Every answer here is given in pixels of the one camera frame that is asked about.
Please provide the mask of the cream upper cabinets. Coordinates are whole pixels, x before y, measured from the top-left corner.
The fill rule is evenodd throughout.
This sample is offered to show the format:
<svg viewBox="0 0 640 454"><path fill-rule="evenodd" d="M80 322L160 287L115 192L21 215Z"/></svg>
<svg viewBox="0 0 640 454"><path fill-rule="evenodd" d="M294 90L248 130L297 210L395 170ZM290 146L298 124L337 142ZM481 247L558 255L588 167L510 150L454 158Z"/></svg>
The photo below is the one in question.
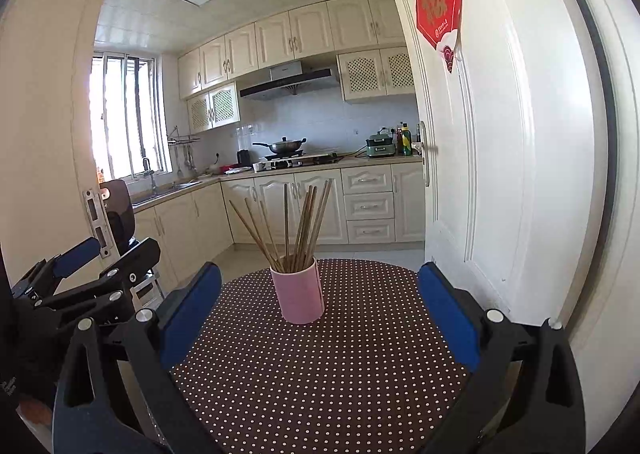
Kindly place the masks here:
<svg viewBox="0 0 640 454"><path fill-rule="evenodd" d="M327 0L244 25L181 56L179 94L192 133L239 121L238 78L332 52L346 101L414 92L395 1Z"/></svg>

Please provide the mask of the cream cabinets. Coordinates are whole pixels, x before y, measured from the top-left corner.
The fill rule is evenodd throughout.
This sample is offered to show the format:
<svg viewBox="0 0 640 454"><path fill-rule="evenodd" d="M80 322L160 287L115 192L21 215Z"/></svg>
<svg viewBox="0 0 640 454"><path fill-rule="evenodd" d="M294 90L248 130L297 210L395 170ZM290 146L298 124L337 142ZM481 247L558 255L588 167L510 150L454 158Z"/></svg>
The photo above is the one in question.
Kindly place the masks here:
<svg viewBox="0 0 640 454"><path fill-rule="evenodd" d="M192 133L239 121L238 78L332 52L346 101L414 92L395 1L327 0L244 25L181 56L179 94Z"/></svg>
<svg viewBox="0 0 640 454"><path fill-rule="evenodd" d="M139 239L160 243L160 285L171 291L206 260L229 279L266 265L245 224L280 252L293 248L309 189L331 188L316 251L323 259L382 261L416 270L424 258L424 185L418 159L343 159L307 169L194 181L140 203Z"/></svg>

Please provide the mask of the wooden chopstick three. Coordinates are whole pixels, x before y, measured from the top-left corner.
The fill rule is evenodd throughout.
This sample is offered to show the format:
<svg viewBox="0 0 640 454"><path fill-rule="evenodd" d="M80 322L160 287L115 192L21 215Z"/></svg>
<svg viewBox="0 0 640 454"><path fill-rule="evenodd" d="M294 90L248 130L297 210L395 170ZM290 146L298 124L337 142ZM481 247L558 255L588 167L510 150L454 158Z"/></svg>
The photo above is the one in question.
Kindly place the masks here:
<svg viewBox="0 0 640 454"><path fill-rule="evenodd" d="M277 252L276 245L272 243L270 237L268 237L266 224L262 218L259 206L252 202L248 197L244 200L248 214L250 215L250 221L252 222L254 233L259 239L260 245L269 256L271 266L276 271L281 271L281 263L279 259L279 253Z"/></svg>

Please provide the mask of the cream lower cabinets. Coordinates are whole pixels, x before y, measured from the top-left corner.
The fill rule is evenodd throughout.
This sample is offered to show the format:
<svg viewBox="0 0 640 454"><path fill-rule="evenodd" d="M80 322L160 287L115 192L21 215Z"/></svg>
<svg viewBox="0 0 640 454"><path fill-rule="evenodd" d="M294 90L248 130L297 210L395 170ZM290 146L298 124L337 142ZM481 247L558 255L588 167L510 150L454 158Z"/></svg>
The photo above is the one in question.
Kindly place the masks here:
<svg viewBox="0 0 640 454"><path fill-rule="evenodd" d="M382 261L416 270L424 258L424 185L418 159L343 159L307 169L194 181L140 203L139 239L160 243L160 285L171 291L206 260L229 279L266 265L245 224L280 252L293 248L309 189L331 188L316 251L323 259Z"/></svg>

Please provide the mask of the brown polka dot tablecloth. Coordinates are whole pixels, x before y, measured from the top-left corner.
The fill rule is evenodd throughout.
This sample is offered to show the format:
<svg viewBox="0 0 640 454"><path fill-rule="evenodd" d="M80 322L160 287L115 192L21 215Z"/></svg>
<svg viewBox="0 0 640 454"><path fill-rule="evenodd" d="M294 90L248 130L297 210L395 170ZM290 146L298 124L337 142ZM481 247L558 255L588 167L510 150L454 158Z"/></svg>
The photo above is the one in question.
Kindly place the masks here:
<svg viewBox="0 0 640 454"><path fill-rule="evenodd" d="M323 259L326 309L281 315L271 275L224 285L200 337L171 372L228 453L414 453L469 378L427 313L416 272Z"/></svg>

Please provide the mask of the kitchen window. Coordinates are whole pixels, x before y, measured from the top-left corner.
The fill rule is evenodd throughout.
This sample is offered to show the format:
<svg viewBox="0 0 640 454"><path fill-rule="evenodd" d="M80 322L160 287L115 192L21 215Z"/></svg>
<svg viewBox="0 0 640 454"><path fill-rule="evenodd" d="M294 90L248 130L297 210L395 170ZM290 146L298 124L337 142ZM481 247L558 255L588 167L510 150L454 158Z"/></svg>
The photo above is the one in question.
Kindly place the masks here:
<svg viewBox="0 0 640 454"><path fill-rule="evenodd" d="M101 180L135 181L148 170L171 172L156 59L96 52L89 109L92 154Z"/></svg>

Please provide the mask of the wooden chopstick five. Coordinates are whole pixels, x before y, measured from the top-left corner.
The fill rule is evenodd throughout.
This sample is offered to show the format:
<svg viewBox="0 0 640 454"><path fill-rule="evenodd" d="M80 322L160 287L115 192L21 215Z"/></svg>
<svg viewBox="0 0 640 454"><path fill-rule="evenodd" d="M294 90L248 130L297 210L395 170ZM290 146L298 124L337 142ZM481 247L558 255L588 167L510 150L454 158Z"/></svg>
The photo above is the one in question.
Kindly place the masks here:
<svg viewBox="0 0 640 454"><path fill-rule="evenodd" d="M278 271L281 272L281 273L284 273L284 262L281 259L281 254L279 252L278 245L276 243L276 240L274 239L274 236L273 236L273 233L272 233L272 230L271 230L271 227L270 227L270 222L269 222L267 211L266 211L266 205L265 205L264 201L262 201L262 200L259 200L258 203L259 203L259 206L260 206L260 210L262 211L262 219L264 219L264 224L265 224L265 228L266 228L267 233L268 233L268 237L269 237L269 240L270 240L270 243L271 243L271 247L273 249L273 252L276 254L274 256L274 260L276 261L276 265L277 265Z"/></svg>

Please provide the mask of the wooden chopstick one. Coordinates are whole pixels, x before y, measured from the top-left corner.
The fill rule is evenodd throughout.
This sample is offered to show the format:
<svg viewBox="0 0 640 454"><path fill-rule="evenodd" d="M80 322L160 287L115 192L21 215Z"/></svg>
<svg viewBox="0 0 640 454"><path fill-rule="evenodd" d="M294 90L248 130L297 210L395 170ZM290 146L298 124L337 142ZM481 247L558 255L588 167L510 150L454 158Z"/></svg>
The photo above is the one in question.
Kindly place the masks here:
<svg viewBox="0 0 640 454"><path fill-rule="evenodd" d="M262 238L262 235L260 234L259 226L257 224L256 218L254 217L252 207L250 207L250 202L247 199L245 199L244 202L246 207L245 213L242 213L242 211L239 210L239 207L237 207L233 201L230 201L232 211L235 212L236 217L240 219L240 222L242 222L242 225L244 226L250 237L254 240L255 244L262 252L262 255L265 256L270 268L274 271L278 271L274 256L271 254L270 249L268 248L264 239Z"/></svg>

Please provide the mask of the black air fryer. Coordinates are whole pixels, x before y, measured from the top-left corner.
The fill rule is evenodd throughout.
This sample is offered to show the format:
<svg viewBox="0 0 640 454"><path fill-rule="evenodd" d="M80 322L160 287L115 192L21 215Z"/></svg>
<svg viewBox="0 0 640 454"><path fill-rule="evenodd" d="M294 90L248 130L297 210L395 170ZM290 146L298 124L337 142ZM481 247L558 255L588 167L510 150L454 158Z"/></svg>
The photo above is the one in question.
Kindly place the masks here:
<svg viewBox="0 0 640 454"><path fill-rule="evenodd" d="M101 196L108 224L119 255L123 256L134 246L134 207L132 207L126 182L114 179L101 183Z"/></svg>

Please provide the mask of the white panel door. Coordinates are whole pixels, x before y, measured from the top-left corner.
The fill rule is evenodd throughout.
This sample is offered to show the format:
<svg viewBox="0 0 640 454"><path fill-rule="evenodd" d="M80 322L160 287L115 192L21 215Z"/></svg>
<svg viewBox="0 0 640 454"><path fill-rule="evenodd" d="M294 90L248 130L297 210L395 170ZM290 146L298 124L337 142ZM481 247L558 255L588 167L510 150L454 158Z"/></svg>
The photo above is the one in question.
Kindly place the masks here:
<svg viewBox="0 0 640 454"><path fill-rule="evenodd" d="M425 257L511 320L567 322L600 231L608 136L577 0L462 0L452 73L395 0L432 151Z"/></svg>

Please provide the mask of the black wok with lid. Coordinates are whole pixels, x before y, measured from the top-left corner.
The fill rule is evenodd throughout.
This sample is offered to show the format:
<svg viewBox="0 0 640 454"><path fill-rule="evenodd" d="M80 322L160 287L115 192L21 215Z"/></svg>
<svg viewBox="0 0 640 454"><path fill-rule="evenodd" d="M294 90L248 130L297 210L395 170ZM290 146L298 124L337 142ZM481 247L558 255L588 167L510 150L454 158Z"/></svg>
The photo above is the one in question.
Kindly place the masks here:
<svg viewBox="0 0 640 454"><path fill-rule="evenodd" d="M273 155L290 156L298 152L302 145L307 141L306 138L298 140L288 140L283 137L281 140L273 143L254 142L257 147L267 148Z"/></svg>

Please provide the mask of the wooden chopstick two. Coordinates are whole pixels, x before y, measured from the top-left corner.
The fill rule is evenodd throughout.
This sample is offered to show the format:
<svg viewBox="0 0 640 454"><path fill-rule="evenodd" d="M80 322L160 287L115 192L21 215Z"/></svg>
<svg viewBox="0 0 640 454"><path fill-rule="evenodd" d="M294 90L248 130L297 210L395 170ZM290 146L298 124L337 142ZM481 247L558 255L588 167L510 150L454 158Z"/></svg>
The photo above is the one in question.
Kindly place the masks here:
<svg viewBox="0 0 640 454"><path fill-rule="evenodd" d="M299 260L302 255L302 250L305 242L306 228L309 217L309 208L314 201L314 188L309 187L305 193L305 200L302 210L300 211L299 226L296 234L296 244L294 248L292 271L297 272L299 269Z"/></svg>

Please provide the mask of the chrome sink faucet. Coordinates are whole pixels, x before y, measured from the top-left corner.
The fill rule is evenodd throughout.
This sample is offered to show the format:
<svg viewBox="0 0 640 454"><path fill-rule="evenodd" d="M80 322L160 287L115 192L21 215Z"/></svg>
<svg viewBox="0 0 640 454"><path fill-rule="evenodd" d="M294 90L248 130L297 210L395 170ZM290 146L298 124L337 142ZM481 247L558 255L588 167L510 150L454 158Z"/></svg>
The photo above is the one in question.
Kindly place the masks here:
<svg viewBox="0 0 640 454"><path fill-rule="evenodd" d="M142 159L143 162L143 177L148 178L150 181L151 192L153 195L157 193L157 184L155 181L155 171L152 170L150 159L145 156Z"/></svg>

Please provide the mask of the black range hood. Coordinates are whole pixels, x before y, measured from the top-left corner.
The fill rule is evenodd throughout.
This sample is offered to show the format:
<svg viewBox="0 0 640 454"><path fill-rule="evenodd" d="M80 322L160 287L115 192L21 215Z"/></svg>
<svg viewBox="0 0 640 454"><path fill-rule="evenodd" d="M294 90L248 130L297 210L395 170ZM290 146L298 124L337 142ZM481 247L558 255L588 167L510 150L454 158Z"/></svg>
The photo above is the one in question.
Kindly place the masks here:
<svg viewBox="0 0 640 454"><path fill-rule="evenodd" d="M250 72L239 78L238 92L241 99L271 100L331 89L339 84L335 63L306 66L302 61L291 61Z"/></svg>

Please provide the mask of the black gas stove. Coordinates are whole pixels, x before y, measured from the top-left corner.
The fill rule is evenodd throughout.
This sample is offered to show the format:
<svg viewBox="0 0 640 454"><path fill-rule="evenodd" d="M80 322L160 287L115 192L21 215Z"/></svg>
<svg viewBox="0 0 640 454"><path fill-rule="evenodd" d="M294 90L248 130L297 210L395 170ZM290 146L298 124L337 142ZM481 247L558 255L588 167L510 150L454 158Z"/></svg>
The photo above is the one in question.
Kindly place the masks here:
<svg viewBox="0 0 640 454"><path fill-rule="evenodd" d="M254 164L257 171L280 170L295 167L328 165L340 162L341 155L335 152L321 154L297 153L292 156L270 157Z"/></svg>

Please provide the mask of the green electric cooker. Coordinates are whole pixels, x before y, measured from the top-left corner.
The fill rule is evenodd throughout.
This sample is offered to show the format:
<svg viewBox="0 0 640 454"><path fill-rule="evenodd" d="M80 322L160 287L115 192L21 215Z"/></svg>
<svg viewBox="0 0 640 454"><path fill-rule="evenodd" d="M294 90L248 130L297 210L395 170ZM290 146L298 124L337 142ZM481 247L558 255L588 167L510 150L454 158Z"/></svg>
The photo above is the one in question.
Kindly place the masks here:
<svg viewBox="0 0 640 454"><path fill-rule="evenodd" d="M396 145L390 129L383 127L366 140L367 157L387 157L396 154Z"/></svg>

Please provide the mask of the pink cylindrical cup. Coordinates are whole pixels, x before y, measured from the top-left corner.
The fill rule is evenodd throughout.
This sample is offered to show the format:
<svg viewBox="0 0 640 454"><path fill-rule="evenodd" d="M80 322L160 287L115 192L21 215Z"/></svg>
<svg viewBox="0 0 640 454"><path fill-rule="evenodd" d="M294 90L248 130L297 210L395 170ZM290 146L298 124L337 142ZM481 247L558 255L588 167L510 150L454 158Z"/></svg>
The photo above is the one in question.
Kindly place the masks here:
<svg viewBox="0 0 640 454"><path fill-rule="evenodd" d="M296 325L319 320L324 312L324 301L318 261L294 273L270 270L282 318Z"/></svg>

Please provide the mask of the green yellow bottle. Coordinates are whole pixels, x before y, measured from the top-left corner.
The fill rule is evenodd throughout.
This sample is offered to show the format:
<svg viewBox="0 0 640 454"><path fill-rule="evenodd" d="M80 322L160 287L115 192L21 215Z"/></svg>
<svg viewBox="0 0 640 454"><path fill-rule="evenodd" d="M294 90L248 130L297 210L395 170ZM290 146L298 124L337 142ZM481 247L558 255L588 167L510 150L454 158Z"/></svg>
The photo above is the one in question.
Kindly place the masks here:
<svg viewBox="0 0 640 454"><path fill-rule="evenodd" d="M412 155L412 138L408 125L406 123L401 126L401 142L402 154L405 156Z"/></svg>

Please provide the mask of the wooden chopstick nine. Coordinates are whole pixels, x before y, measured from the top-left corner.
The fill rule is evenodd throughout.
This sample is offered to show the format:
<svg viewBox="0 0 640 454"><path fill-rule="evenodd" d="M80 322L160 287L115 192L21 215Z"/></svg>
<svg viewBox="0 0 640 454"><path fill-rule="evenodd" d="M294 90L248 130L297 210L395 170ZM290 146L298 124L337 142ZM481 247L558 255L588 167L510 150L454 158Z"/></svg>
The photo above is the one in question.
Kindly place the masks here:
<svg viewBox="0 0 640 454"><path fill-rule="evenodd" d="M298 227L298 236L296 237L297 245L295 248L294 271L302 269L304 262L306 242L308 239L308 228L314 211L314 198L316 197L317 188L312 185L308 188L305 195L303 210L300 213L300 222Z"/></svg>

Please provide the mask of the wooden chopstick four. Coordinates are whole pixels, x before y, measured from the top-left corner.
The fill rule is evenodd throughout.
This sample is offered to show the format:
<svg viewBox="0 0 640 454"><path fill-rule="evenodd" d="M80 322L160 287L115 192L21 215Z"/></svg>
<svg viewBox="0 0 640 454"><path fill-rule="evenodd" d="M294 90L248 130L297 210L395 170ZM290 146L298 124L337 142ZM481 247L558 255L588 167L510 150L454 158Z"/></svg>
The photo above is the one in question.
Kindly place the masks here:
<svg viewBox="0 0 640 454"><path fill-rule="evenodd" d="M312 202L312 205L309 208L309 217L308 217L307 228L306 228L305 242L302 250L302 255L300 256L300 260L298 264L299 270L302 270L306 263L307 247L310 240L309 236L311 231L311 224L312 224L312 219L314 219L314 204L316 203L318 188L315 185L311 185L311 187L314 188L314 201Z"/></svg>

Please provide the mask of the metal shelf rack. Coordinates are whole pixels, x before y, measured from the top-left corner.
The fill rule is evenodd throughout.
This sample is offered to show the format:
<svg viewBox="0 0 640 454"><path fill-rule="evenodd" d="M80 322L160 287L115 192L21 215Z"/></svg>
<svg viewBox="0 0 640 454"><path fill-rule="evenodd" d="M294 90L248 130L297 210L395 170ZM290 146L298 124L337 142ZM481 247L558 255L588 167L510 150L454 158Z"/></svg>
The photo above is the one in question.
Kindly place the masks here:
<svg viewBox="0 0 640 454"><path fill-rule="evenodd" d="M130 289L132 303L136 309L151 308L156 310L165 299L157 273L150 270L145 277Z"/></svg>

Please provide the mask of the wooden chopstick ten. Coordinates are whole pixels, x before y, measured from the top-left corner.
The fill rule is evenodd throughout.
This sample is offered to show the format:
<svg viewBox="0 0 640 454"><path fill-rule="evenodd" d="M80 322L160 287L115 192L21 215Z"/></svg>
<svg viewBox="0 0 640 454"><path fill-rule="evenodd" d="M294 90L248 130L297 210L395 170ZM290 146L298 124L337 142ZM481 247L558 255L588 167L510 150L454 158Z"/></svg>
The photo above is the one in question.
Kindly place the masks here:
<svg viewBox="0 0 640 454"><path fill-rule="evenodd" d="M297 222L297 228L296 228L296 237L295 237L293 252L291 254L291 259L290 259L290 272L291 273L296 271L296 268L297 268L296 267L297 256L298 256L300 240L302 239L302 233L303 233L304 224L305 224L305 213L306 213L306 202L299 206L298 222Z"/></svg>

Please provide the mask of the wooden chopstick eight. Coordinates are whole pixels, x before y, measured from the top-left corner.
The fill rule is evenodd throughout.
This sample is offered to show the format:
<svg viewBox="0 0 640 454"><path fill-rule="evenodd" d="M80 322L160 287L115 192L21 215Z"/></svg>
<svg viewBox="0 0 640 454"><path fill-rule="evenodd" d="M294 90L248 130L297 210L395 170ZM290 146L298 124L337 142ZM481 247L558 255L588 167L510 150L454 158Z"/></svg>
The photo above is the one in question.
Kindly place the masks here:
<svg viewBox="0 0 640 454"><path fill-rule="evenodd" d="M290 264L290 229L288 227L288 183L285 182L283 188L283 214L284 214L284 259L283 269L284 272L288 272L288 265Z"/></svg>

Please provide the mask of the black electric kettle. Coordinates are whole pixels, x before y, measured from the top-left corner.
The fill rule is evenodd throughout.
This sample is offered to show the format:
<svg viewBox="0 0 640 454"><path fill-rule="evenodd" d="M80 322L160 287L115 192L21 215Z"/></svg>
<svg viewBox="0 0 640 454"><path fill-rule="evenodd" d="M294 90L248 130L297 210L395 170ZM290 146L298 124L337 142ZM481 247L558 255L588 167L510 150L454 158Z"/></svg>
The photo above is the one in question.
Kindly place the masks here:
<svg viewBox="0 0 640 454"><path fill-rule="evenodd" d="M236 158L238 159L238 165L241 167L251 167L252 159L250 158L250 151L239 150L236 152Z"/></svg>

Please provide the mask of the door strike plate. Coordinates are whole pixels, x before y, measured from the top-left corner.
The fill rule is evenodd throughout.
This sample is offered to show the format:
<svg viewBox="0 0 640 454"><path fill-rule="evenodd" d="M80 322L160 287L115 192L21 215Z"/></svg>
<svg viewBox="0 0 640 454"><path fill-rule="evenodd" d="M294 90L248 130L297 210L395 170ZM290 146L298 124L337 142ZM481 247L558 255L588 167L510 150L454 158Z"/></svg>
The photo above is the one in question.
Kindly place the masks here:
<svg viewBox="0 0 640 454"><path fill-rule="evenodd" d="M102 259L111 259L114 252L111 228L108 225L106 212L102 203L101 193L95 189L82 191L85 209L90 223L92 235L98 240L100 245L100 256Z"/></svg>

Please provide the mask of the dark sauce bottle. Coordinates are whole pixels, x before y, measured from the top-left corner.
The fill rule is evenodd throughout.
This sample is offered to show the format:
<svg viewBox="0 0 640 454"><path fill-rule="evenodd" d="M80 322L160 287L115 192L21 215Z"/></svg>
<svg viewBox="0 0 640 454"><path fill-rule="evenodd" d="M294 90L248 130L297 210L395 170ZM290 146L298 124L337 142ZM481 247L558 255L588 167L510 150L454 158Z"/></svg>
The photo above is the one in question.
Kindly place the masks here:
<svg viewBox="0 0 640 454"><path fill-rule="evenodd" d="M396 152L398 155L404 155L404 144L402 143L402 123L396 126L395 135Z"/></svg>

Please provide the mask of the wall utensil rack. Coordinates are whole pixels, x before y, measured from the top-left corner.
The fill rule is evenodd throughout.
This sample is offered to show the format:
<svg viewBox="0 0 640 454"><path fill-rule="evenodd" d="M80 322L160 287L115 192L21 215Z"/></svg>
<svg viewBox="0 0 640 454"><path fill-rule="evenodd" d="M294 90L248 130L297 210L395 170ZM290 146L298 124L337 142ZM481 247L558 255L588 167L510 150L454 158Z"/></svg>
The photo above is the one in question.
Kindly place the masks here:
<svg viewBox="0 0 640 454"><path fill-rule="evenodd" d="M200 138L192 135L181 136L178 126L175 126L168 133L167 143L179 178L194 177L196 175L193 144L198 143L198 141L200 141Z"/></svg>

